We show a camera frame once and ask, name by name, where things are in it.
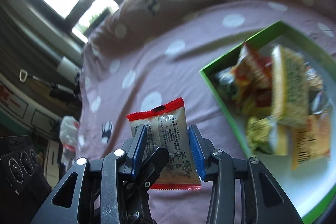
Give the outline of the white plastic bag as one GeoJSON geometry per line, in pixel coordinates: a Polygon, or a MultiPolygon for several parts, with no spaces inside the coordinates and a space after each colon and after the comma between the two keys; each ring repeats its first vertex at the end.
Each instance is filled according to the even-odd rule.
{"type": "Polygon", "coordinates": [[[60,124],[59,139],[63,146],[61,163],[66,171],[75,161],[80,123],[72,116],[64,116],[60,124]]]}

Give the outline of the soda cracker pack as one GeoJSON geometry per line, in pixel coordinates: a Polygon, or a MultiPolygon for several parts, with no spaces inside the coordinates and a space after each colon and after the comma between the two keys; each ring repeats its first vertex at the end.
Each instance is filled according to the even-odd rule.
{"type": "Polygon", "coordinates": [[[309,92],[303,55],[280,44],[272,52],[271,116],[280,124],[303,128],[309,116],[309,92]]]}

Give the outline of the orange panda snack packet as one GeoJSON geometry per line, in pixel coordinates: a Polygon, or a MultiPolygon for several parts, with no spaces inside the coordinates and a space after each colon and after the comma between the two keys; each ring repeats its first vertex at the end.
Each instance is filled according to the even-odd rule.
{"type": "Polygon", "coordinates": [[[266,103],[261,100],[262,106],[270,105],[268,97],[272,91],[272,59],[264,57],[249,44],[243,43],[239,58],[231,70],[234,74],[234,84],[237,94],[234,96],[236,106],[241,106],[251,95],[266,96],[266,103]]]}

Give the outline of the yellow green snack packet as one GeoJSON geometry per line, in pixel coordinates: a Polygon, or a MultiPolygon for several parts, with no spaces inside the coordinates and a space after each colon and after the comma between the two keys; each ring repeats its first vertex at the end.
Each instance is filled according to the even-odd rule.
{"type": "Polygon", "coordinates": [[[267,117],[270,116],[271,104],[272,95],[252,94],[236,108],[236,113],[246,117],[267,117]]]}

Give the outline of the green white cardboard box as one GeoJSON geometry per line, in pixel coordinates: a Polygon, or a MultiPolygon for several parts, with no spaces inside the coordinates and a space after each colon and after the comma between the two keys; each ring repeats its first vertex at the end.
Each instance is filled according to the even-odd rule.
{"type": "Polygon", "coordinates": [[[335,196],[335,60],[316,43],[282,21],[264,28],[247,41],[263,55],[267,55],[275,44],[302,53],[305,61],[321,74],[326,85],[330,105],[330,156],[306,161],[292,170],[290,156],[258,154],[290,198],[303,222],[313,223],[326,213],[335,196]]]}

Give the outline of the white snack packet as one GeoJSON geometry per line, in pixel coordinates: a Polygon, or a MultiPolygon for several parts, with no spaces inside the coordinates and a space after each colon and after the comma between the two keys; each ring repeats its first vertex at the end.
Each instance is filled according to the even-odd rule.
{"type": "Polygon", "coordinates": [[[309,114],[320,115],[330,108],[326,85],[322,76],[309,63],[305,63],[305,76],[309,91],[309,114]]]}

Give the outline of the pink polka dot cloth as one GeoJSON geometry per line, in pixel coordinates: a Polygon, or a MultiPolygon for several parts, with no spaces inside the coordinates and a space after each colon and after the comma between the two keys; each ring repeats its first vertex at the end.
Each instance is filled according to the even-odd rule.
{"type": "Polygon", "coordinates": [[[104,157],[131,137],[128,114],[181,97],[188,124],[244,158],[199,71],[279,20],[335,55],[335,0],[126,0],[83,51],[76,156],[104,157]]]}

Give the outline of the red panda snack packet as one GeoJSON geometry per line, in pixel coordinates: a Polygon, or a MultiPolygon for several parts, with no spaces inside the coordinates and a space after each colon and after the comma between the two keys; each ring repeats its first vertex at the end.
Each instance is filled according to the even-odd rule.
{"type": "Polygon", "coordinates": [[[239,102],[245,89],[244,80],[238,76],[236,66],[223,69],[215,74],[217,91],[226,101],[239,102]]]}

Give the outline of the orange rice cracker packet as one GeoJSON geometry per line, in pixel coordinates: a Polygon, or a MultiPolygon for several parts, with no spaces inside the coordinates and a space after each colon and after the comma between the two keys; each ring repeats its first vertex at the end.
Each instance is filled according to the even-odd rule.
{"type": "Polygon", "coordinates": [[[310,115],[306,127],[292,128],[293,152],[291,169],[296,170],[304,162],[330,157],[330,112],[310,115]]]}

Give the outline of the red-edged silver snack packet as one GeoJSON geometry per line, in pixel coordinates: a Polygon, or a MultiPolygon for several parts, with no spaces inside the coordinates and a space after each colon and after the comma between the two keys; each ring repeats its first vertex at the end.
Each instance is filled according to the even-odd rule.
{"type": "Polygon", "coordinates": [[[151,187],[156,190],[200,190],[202,183],[195,168],[187,131],[185,103],[179,97],[149,111],[126,116],[134,135],[140,125],[146,126],[144,157],[157,147],[169,151],[169,161],[151,187]]]}

